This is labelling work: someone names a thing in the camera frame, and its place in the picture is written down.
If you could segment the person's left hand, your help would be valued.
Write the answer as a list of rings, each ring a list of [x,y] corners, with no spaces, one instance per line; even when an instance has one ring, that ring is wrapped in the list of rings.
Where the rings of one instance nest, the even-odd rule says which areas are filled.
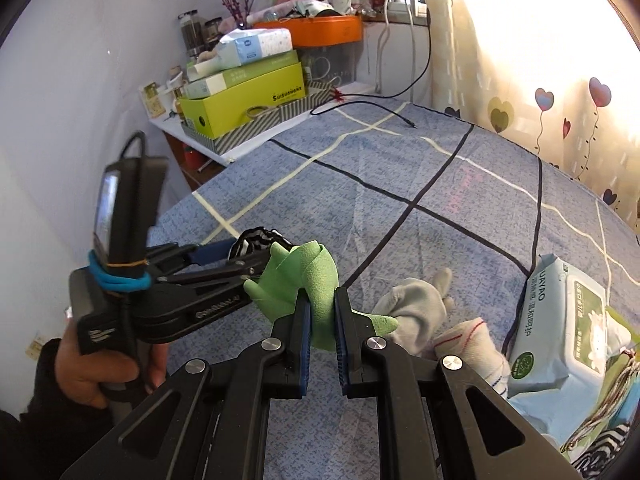
[[[166,378],[169,346],[152,344],[143,372],[130,356],[101,350],[83,356],[79,351],[76,324],[70,320],[58,346],[54,374],[56,382],[70,400],[91,406],[107,408],[108,400],[101,384],[126,384],[143,376],[145,391],[152,393]]]

